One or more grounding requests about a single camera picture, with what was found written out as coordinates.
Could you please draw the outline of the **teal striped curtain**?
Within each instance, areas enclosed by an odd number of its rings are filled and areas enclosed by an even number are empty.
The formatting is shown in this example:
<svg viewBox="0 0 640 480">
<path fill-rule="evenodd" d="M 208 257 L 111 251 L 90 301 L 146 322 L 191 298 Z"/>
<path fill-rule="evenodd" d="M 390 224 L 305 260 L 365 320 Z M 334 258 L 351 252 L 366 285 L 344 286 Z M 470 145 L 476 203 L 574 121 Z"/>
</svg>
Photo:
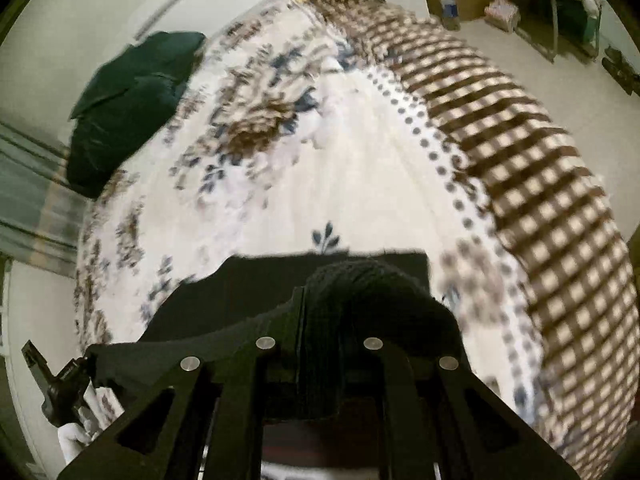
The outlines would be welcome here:
<svg viewBox="0 0 640 480">
<path fill-rule="evenodd" d="M 71 278 L 88 200 L 66 181 L 66 155 L 1 126 L 1 255 Z"/>
</svg>

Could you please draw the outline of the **floral cream bed blanket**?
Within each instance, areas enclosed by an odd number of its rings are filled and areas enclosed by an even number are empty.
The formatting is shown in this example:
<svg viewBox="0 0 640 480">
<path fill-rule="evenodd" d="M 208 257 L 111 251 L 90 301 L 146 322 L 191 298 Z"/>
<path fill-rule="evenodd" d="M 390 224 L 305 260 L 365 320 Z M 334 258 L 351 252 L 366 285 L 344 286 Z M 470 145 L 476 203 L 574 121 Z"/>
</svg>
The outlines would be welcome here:
<svg viewBox="0 0 640 480">
<path fill-rule="evenodd" d="M 416 250 L 474 373 L 526 422 L 541 346 L 488 187 L 424 99 L 310 6 L 281 0 L 206 49 L 176 114 L 81 229 L 78 344 L 138 339 L 232 256 Z"/>
</svg>

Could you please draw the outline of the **plastic water bottle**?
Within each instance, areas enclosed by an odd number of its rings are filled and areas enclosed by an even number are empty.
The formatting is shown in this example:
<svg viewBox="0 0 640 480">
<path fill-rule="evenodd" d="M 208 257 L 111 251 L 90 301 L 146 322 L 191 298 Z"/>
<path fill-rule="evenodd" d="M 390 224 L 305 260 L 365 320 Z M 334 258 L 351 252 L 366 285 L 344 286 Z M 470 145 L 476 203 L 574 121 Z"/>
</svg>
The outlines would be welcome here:
<svg viewBox="0 0 640 480">
<path fill-rule="evenodd" d="M 442 26 L 448 30 L 460 29 L 457 0 L 438 0 L 442 10 Z"/>
</svg>

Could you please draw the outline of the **black cloth garment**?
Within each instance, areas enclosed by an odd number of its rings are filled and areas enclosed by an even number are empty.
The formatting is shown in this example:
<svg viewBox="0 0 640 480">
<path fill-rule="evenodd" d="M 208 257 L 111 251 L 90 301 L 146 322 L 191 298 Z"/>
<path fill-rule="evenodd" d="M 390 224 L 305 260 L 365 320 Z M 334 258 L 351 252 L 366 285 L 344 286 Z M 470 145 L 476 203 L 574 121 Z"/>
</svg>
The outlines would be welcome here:
<svg viewBox="0 0 640 480">
<path fill-rule="evenodd" d="M 409 351 L 466 365 L 458 323 L 432 296 L 427 271 L 423 252 L 232 257 L 208 278 L 179 285 L 137 340 L 92 344 L 89 374 L 128 406 L 185 356 L 216 360 L 257 338 L 296 288 L 314 351 L 337 352 L 341 337 L 395 338 Z"/>
</svg>

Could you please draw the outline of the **dark green pillow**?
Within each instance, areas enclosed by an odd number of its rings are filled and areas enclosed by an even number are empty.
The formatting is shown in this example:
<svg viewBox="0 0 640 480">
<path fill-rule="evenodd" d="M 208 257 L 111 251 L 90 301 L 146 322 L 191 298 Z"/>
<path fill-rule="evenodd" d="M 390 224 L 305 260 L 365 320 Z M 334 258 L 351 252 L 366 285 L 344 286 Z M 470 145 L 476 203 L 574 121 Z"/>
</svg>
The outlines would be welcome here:
<svg viewBox="0 0 640 480">
<path fill-rule="evenodd" d="M 206 37 L 154 32 L 130 44 L 92 76 L 70 112 L 66 179 L 98 197 L 117 168 L 175 115 Z"/>
</svg>

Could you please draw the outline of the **brown checkered bedspread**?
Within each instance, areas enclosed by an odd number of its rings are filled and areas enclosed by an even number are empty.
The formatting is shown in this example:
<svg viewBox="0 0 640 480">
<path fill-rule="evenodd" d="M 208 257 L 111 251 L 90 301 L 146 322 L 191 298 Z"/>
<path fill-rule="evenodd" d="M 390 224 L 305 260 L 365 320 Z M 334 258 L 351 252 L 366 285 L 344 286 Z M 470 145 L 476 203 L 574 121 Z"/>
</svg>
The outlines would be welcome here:
<svg viewBox="0 0 640 480">
<path fill-rule="evenodd" d="M 602 478 L 639 381 L 634 269 L 602 185 L 537 100 L 436 21 L 383 0 L 310 2 L 425 106 L 458 151 L 454 182 L 487 193 L 544 346 L 541 433 L 582 478 Z"/>
</svg>

